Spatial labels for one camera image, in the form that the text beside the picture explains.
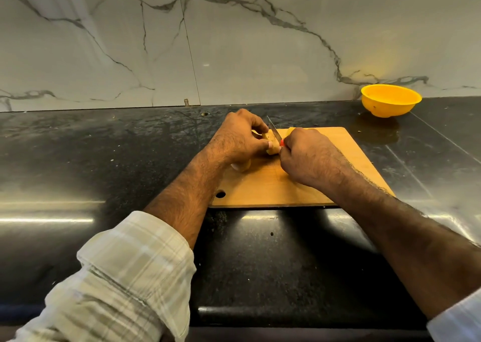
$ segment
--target right hand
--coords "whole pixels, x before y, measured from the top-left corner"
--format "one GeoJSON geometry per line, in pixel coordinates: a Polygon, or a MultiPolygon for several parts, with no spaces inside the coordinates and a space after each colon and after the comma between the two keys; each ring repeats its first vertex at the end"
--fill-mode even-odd
{"type": "Polygon", "coordinates": [[[344,155],[316,129],[294,129],[284,138],[279,156],[282,169],[294,181],[322,192],[340,181],[340,172],[352,170],[344,155]]]}

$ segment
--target plastic bowl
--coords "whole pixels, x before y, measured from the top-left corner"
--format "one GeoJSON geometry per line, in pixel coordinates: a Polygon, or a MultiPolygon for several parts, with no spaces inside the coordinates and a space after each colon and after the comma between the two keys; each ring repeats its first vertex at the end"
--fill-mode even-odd
{"type": "Polygon", "coordinates": [[[361,93],[362,105],[378,118],[406,114],[422,100],[416,91],[395,85],[364,86],[361,93]]]}

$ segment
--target knife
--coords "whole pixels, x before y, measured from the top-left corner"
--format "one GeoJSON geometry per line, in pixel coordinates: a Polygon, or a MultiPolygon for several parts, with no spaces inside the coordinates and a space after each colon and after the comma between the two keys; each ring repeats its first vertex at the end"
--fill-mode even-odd
{"type": "Polygon", "coordinates": [[[277,141],[279,142],[280,146],[284,145],[284,139],[280,136],[279,132],[276,129],[276,126],[272,123],[272,120],[268,117],[268,127],[270,130],[272,130],[274,137],[276,137],[277,141]]]}

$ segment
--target forearm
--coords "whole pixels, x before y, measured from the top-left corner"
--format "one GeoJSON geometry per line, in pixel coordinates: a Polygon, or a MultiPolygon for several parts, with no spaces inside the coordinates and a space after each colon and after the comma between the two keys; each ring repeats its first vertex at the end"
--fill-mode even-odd
{"type": "Polygon", "coordinates": [[[194,248],[209,202],[228,166],[219,154],[208,144],[144,210],[177,230],[190,248],[194,248]]]}
{"type": "Polygon", "coordinates": [[[363,228],[428,318],[481,286],[481,249],[341,169],[324,192],[363,228]]]}

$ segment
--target white marble wall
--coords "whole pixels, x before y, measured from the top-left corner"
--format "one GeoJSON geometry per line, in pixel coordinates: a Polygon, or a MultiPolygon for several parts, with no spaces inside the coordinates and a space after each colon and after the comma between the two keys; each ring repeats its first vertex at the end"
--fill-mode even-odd
{"type": "Polygon", "coordinates": [[[0,110],[481,95],[481,0],[0,0],[0,110]]]}

